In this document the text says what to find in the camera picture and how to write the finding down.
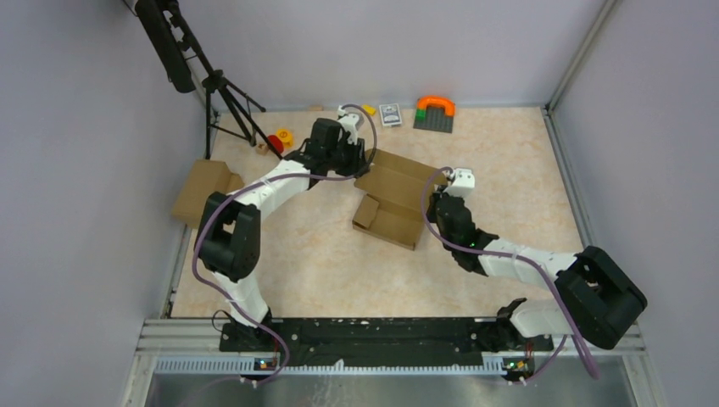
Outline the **red round toy disc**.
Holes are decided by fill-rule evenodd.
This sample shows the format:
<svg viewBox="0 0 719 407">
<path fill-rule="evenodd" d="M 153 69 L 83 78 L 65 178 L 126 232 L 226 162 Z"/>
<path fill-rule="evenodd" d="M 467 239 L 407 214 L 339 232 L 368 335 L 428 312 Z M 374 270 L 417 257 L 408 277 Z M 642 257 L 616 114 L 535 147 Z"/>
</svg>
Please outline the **red round toy disc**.
<svg viewBox="0 0 719 407">
<path fill-rule="evenodd" d="M 283 155 L 285 147 L 283 142 L 276 135 L 269 135 L 267 137 L 269 144 L 277 151 L 280 155 Z"/>
</svg>

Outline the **yellow round toy disc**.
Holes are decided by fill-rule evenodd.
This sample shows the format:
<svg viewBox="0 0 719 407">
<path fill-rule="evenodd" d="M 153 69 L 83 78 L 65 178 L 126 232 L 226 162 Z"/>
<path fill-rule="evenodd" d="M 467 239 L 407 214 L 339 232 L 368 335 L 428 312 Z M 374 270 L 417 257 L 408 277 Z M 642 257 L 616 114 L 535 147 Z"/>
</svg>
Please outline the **yellow round toy disc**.
<svg viewBox="0 0 719 407">
<path fill-rule="evenodd" d="M 287 128 L 280 128 L 276 132 L 277 138 L 281 141 L 284 148 L 291 148 L 294 146 L 293 133 Z"/>
</svg>

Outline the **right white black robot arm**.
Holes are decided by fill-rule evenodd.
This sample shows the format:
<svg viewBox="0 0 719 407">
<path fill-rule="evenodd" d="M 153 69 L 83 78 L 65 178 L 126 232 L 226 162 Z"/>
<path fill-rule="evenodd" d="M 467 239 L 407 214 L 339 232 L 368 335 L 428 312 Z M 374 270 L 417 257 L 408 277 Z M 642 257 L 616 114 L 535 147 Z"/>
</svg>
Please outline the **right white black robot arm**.
<svg viewBox="0 0 719 407">
<path fill-rule="evenodd" d="M 498 312 L 499 342 L 519 349 L 531 337 L 572 335 L 613 349 L 648 300 L 602 249 L 560 253 L 515 244 L 476 227 L 463 198 L 433 192 L 426 217 L 460 268 L 550 291 L 550 300 L 516 299 Z"/>
</svg>

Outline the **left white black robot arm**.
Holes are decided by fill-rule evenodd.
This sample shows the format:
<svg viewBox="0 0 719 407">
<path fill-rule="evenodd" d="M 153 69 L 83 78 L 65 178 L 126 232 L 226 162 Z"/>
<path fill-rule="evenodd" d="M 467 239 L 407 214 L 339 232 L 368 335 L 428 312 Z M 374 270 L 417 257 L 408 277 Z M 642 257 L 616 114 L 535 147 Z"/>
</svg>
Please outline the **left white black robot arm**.
<svg viewBox="0 0 719 407">
<path fill-rule="evenodd" d="M 363 121 L 357 113 L 316 120 L 300 148 L 265 176 L 235 192 L 213 192 L 205 203 L 194 253 L 214 274 L 210 285 L 230 303 L 231 318 L 242 325 L 240 340 L 252 350 L 266 348 L 272 337 L 263 322 L 270 308 L 253 274 L 262 223 L 319 181 L 346 181 L 368 172 L 365 141 L 359 136 Z"/>
</svg>

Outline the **grey building baseplate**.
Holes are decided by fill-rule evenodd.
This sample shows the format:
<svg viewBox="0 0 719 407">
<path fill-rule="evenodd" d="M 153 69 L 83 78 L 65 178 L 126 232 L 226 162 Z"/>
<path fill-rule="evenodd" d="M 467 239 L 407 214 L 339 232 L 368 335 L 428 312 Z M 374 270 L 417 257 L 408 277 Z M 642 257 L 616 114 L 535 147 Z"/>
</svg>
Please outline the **grey building baseplate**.
<svg viewBox="0 0 719 407">
<path fill-rule="evenodd" d="M 414 119 L 413 128 L 423 131 L 435 131 L 451 134 L 454 127 L 454 117 L 443 114 L 440 108 L 429 108 L 424 120 Z"/>
</svg>

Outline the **small wooden cube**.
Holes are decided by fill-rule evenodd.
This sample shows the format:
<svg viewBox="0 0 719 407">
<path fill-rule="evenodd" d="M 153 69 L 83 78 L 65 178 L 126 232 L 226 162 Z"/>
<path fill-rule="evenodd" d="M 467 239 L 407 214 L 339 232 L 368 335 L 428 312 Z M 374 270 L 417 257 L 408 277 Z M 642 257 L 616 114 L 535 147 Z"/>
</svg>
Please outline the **small wooden cube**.
<svg viewBox="0 0 719 407">
<path fill-rule="evenodd" d="M 266 155 L 270 151 L 269 146 L 267 144 L 258 144 L 255 147 L 255 152 L 259 155 Z"/>
</svg>

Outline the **brown cardboard box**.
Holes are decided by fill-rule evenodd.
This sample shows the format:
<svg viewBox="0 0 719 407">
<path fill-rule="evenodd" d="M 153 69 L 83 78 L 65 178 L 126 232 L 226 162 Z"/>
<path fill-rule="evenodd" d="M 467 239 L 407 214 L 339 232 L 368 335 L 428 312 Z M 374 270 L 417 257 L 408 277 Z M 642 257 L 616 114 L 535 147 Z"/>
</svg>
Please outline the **brown cardboard box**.
<svg viewBox="0 0 719 407">
<path fill-rule="evenodd" d="M 242 177 L 232 172 L 226 162 L 196 160 L 172 206 L 171 215 L 189 229 L 197 231 L 211 193 L 227 194 L 244 186 Z"/>
<path fill-rule="evenodd" d="M 378 149 L 368 173 L 354 186 L 365 195 L 352 219 L 352 227 L 371 237 L 416 249 L 425 230 L 422 205 L 431 190 L 425 184 L 445 185 L 446 177 L 435 167 Z"/>
</svg>

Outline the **folded brown cardboard box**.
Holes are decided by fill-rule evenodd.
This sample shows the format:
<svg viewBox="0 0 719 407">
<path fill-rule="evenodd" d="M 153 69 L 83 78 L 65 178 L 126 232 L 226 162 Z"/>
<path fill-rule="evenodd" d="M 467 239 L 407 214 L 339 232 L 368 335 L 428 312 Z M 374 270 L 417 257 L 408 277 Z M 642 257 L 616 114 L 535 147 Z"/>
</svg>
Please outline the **folded brown cardboard box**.
<svg viewBox="0 0 719 407">
<path fill-rule="evenodd" d="M 242 177 L 232 172 L 226 162 L 196 160 L 172 206 L 171 215 L 189 229 L 197 231 L 211 193 L 227 194 L 244 186 Z"/>
</svg>

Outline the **orange arch block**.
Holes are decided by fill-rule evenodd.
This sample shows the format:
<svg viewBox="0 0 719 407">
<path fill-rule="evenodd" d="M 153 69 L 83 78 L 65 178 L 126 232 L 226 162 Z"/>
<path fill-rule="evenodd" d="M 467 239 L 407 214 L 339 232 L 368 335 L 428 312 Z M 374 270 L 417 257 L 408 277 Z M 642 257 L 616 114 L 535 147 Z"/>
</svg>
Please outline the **orange arch block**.
<svg viewBox="0 0 719 407">
<path fill-rule="evenodd" d="M 440 108 L 444 115 L 448 117 L 455 116 L 456 107 L 454 102 L 449 98 L 437 95 L 426 95 L 418 99 L 416 104 L 417 111 L 422 111 L 422 115 L 426 116 L 426 111 L 429 108 Z"/>
</svg>

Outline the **yellow small block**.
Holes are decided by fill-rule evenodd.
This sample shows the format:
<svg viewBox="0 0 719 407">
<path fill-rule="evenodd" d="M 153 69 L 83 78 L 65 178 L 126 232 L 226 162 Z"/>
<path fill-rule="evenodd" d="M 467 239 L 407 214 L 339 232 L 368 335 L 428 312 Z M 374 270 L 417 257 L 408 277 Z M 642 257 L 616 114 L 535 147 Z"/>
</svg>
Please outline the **yellow small block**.
<svg viewBox="0 0 719 407">
<path fill-rule="evenodd" d="M 374 116 L 376 114 L 376 109 L 368 104 L 363 104 L 362 109 L 370 116 Z"/>
</svg>

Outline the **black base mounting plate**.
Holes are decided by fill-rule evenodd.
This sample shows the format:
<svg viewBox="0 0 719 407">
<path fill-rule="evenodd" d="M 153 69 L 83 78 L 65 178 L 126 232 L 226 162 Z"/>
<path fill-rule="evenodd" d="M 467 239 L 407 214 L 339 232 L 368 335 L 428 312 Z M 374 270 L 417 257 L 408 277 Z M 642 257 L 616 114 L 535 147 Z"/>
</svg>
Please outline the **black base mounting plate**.
<svg viewBox="0 0 719 407">
<path fill-rule="evenodd" d="M 267 332 L 226 323 L 220 351 L 289 353 L 292 367 L 338 361 L 349 367 L 444 367 L 480 365 L 500 352 L 554 348 L 550 338 L 525 338 L 497 318 L 284 318 L 266 325 Z"/>
</svg>

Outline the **playing card deck box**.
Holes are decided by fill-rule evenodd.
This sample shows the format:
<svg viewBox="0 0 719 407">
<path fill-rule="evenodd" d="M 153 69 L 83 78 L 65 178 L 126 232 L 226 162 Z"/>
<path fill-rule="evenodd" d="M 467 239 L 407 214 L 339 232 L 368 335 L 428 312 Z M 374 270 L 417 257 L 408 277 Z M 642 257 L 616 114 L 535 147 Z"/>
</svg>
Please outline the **playing card deck box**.
<svg viewBox="0 0 719 407">
<path fill-rule="evenodd" d="M 399 127 L 403 124 L 401 109 L 397 103 L 380 104 L 378 111 L 384 127 Z"/>
</svg>

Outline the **aluminium frame rail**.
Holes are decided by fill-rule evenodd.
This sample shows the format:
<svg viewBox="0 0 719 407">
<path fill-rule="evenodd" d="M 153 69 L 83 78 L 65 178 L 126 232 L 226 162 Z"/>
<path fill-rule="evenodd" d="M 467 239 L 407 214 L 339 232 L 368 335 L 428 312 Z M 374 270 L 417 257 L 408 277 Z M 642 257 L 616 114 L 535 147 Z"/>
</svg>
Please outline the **aluminium frame rail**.
<svg viewBox="0 0 719 407">
<path fill-rule="evenodd" d="M 151 399 L 154 374 L 480 376 L 507 384 L 537 379 L 542 361 L 577 356 L 558 335 L 524 338 L 490 318 L 285 318 L 273 334 L 225 318 L 145 321 L 123 405 Z"/>
</svg>

